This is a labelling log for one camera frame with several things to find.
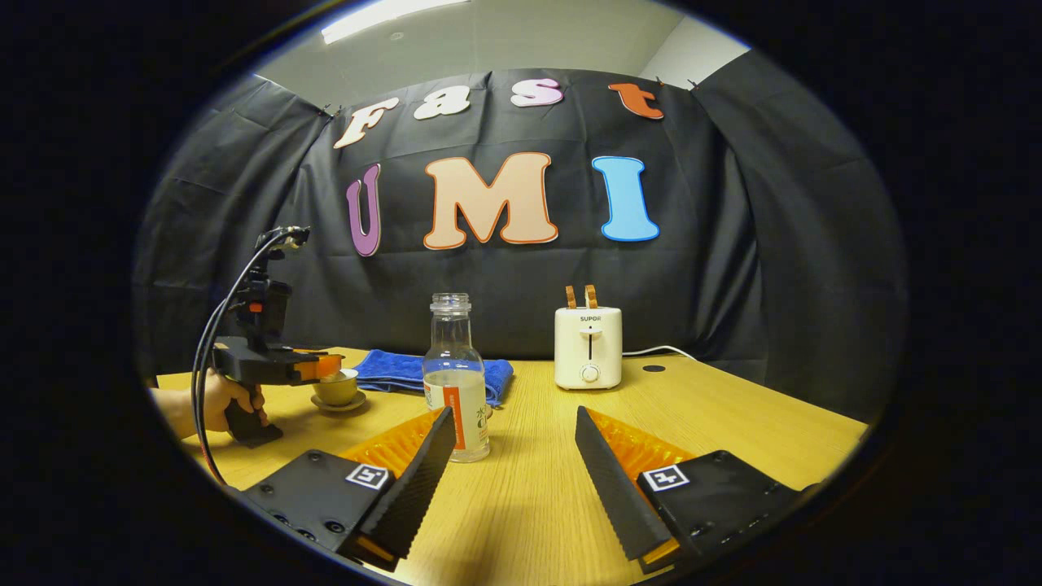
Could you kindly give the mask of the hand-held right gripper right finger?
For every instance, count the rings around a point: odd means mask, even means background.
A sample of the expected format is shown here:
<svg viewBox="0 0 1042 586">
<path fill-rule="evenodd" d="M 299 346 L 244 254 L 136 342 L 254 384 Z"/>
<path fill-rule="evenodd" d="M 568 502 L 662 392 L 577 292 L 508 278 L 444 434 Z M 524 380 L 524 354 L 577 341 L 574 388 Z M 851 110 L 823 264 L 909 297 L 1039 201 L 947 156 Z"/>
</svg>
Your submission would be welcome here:
<svg viewBox="0 0 1042 586">
<path fill-rule="evenodd" d="M 645 573 L 708 566 L 804 496 L 729 450 L 696 455 L 584 405 L 576 446 L 621 548 Z"/>
</svg>

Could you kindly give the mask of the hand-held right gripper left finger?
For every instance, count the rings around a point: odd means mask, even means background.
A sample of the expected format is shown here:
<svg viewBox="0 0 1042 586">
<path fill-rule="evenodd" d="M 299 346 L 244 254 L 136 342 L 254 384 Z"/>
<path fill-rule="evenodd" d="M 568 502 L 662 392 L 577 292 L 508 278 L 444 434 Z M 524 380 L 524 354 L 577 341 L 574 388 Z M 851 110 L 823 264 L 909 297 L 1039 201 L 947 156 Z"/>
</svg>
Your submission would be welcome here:
<svg viewBox="0 0 1042 586">
<path fill-rule="evenodd" d="M 320 548 L 394 571 L 455 446 L 453 408 L 433 409 L 339 455 L 305 450 L 244 490 L 243 503 Z"/>
</svg>

